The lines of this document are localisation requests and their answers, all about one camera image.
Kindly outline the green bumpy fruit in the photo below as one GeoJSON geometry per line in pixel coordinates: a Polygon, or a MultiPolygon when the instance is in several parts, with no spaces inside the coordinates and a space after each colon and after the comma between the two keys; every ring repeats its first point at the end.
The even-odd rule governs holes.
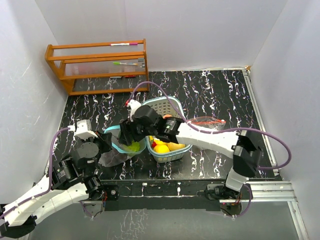
{"type": "Polygon", "coordinates": [[[140,151],[141,145],[140,145],[139,142],[133,141],[133,142],[131,143],[131,145],[124,145],[124,146],[123,146],[123,149],[124,149],[126,152],[136,153],[136,152],[139,152],[139,151],[140,151]]]}

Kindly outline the blue zipper clear bag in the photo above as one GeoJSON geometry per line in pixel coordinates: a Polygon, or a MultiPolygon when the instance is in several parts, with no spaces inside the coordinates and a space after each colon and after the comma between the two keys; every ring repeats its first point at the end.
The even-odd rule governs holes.
{"type": "Polygon", "coordinates": [[[101,164],[103,167],[114,167],[117,166],[128,159],[141,154],[146,146],[147,142],[145,139],[139,141],[140,143],[140,151],[138,152],[127,152],[124,150],[123,146],[124,144],[120,144],[118,140],[118,136],[120,133],[120,126],[114,125],[111,127],[108,127],[104,130],[104,133],[112,133],[112,150],[109,152],[105,152],[101,155],[98,163],[101,164]]]}

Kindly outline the red zipper clear bag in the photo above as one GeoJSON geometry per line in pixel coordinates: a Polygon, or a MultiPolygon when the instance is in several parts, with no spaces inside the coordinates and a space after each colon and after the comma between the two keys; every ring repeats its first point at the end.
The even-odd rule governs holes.
{"type": "MultiPolygon", "coordinates": [[[[222,131],[224,129],[224,126],[226,124],[225,120],[216,119],[209,116],[202,116],[202,117],[196,117],[191,118],[187,121],[188,124],[191,124],[195,126],[196,129],[202,129],[204,131],[213,131],[218,132],[222,131]]],[[[223,142],[224,136],[205,136],[205,134],[196,134],[196,137],[200,137],[199,139],[188,139],[184,144],[186,145],[193,145],[201,150],[213,150],[216,152],[221,151],[228,151],[228,145],[223,142]]]]}

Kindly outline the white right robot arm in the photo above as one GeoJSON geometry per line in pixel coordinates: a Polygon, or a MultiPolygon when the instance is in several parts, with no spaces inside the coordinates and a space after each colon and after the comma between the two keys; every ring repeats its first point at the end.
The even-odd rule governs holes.
{"type": "Polygon", "coordinates": [[[258,171],[262,150],[246,130],[219,133],[185,122],[182,118],[163,118],[148,105],[136,108],[119,126],[119,142],[127,146],[147,136],[155,136],[165,143],[193,145],[232,159],[233,166],[224,184],[206,189],[210,199],[236,199],[243,185],[258,171]]]}

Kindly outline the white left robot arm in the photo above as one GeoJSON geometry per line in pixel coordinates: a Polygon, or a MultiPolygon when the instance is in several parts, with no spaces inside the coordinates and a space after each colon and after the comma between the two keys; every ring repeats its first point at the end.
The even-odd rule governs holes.
{"type": "Polygon", "coordinates": [[[61,160],[49,162],[48,172],[28,192],[9,204],[1,204],[2,238],[18,239],[32,232],[48,216],[85,200],[106,200],[107,193],[96,174],[99,160],[112,150],[112,134],[94,132],[61,160]]]}

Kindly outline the red strawberry toy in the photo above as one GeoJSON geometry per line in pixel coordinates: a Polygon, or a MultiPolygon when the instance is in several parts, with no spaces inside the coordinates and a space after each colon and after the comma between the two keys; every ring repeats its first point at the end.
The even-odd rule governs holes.
{"type": "Polygon", "coordinates": [[[155,141],[153,141],[151,144],[151,147],[154,148],[155,146],[157,146],[157,143],[155,141]]]}

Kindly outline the yellow lemon fruit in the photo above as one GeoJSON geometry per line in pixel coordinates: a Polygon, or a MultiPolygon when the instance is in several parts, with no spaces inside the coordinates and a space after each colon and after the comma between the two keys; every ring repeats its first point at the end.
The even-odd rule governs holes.
{"type": "Polygon", "coordinates": [[[158,154],[166,154],[170,152],[170,149],[165,144],[158,144],[153,148],[153,150],[158,154]]]}

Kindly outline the pink orange peach fruit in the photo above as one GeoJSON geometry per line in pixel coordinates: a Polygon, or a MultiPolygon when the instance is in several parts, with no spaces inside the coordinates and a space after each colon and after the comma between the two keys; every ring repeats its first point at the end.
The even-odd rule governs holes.
{"type": "Polygon", "coordinates": [[[172,115],[171,115],[171,114],[165,114],[165,115],[163,115],[162,117],[163,117],[163,119],[166,119],[166,118],[172,117],[172,115]]]}

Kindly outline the light blue plastic basket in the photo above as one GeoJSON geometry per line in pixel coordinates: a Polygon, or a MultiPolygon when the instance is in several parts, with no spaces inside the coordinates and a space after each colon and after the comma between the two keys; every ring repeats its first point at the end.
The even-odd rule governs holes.
{"type": "MultiPolygon", "coordinates": [[[[142,103],[142,105],[150,106],[161,116],[169,114],[169,115],[172,115],[173,117],[181,118],[181,116],[176,112],[175,108],[179,110],[179,112],[183,116],[185,116],[184,110],[182,108],[180,101],[173,96],[169,96],[168,98],[170,99],[174,107],[170,104],[170,102],[165,96],[160,96],[160,97],[146,100],[145,102],[142,103]]],[[[170,151],[166,153],[157,153],[152,148],[152,141],[150,140],[150,137],[149,136],[145,137],[145,140],[146,140],[146,147],[148,151],[158,163],[166,163],[166,162],[179,160],[185,155],[186,152],[188,152],[192,148],[192,145],[189,144],[181,149],[177,149],[174,151],[170,151]]]]}

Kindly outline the wooden shelf rack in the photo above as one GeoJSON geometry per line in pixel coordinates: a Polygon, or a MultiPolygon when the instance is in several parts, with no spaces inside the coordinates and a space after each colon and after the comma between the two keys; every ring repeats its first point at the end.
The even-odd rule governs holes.
{"type": "Polygon", "coordinates": [[[49,44],[44,59],[69,96],[130,93],[134,87],[128,84],[128,80],[137,77],[144,78],[137,89],[142,92],[149,90],[146,39],[49,44]],[[117,43],[138,43],[138,45],[110,46],[117,43]],[[138,63],[138,66],[115,65],[113,62],[138,63]],[[77,90],[76,87],[83,80],[114,82],[108,89],[77,90]]]}

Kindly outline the green capped marker pen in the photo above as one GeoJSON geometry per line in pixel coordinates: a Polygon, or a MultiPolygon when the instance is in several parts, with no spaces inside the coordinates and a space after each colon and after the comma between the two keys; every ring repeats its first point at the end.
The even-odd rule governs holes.
{"type": "Polygon", "coordinates": [[[114,65],[126,65],[126,66],[138,66],[138,63],[130,63],[130,62],[112,62],[114,65]]]}

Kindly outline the pink white marker pen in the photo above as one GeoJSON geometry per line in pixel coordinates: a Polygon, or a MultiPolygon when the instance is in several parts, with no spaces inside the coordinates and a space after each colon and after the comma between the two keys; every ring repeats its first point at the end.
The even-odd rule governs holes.
{"type": "Polygon", "coordinates": [[[137,42],[122,42],[122,43],[111,43],[110,46],[137,46],[137,42]]]}

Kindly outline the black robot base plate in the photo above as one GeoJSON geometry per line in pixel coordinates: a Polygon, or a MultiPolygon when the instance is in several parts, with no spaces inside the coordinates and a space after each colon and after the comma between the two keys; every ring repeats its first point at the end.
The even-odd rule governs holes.
{"type": "Polygon", "coordinates": [[[104,211],[201,209],[229,214],[242,212],[242,203],[251,201],[250,184],[240,192],[223,189],[223,181],[210,180],[119,180],[102,181],[100,188],[86,188],[79,201],[101,205],[104,211]]]}

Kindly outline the aluminium frame rail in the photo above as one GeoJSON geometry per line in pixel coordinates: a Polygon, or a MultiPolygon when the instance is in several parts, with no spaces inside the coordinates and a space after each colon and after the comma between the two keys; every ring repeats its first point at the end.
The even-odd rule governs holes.
{"type": "MultiPolygon", "coordinates": [[[[256,114],[259,128],[262,131],[265,131],[266,129],[252,87],[250,69],[250,66],[245,66],[242,73],[256,114]]],[[[252,181],[250,184],[253,187],[253,202],[286,202],[298,238],[300,240],[309,239],[298,206],[298,199],[290,181],[252,181]]]]}

